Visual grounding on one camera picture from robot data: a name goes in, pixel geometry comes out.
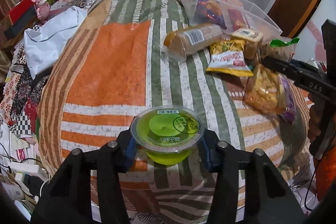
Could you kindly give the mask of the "orange sleeve forearm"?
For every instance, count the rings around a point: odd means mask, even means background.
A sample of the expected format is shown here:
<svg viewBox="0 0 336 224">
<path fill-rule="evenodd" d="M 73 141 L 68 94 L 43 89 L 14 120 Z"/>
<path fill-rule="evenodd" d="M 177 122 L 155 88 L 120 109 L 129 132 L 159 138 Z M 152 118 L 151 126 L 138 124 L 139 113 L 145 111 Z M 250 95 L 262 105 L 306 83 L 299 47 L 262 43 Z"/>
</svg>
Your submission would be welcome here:
<svg viewBox="0 0 336 224">
<path fill-rule="evenodd" d="M 327 151 L 324 157 L 314 161 L 317 198 L 323 200 L 336 176 L 336 147 Z"/>
</svg>

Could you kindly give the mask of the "right hand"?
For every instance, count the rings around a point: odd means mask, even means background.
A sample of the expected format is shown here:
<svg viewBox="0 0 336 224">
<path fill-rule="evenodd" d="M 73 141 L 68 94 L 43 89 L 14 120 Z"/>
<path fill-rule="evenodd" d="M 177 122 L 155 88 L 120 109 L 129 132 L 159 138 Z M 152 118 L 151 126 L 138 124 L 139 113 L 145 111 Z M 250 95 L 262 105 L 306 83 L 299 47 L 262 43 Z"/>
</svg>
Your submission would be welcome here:
<svg viewBox="0 0 336 224">
<path fill-rule="evenodd" d="M 321 134 L 321 130 L 319 129 L 319 124 L 322 119 L 322 114 L 318 111 L 317 105 L 315 104 L 313 94 L 309 93 L 308 98 L 314 105 L 311 106 L 309 110 L 309 129 L 307 131 L 307 137 L 310 140 L 310 143 L 313 143 Z"/>
</svg>

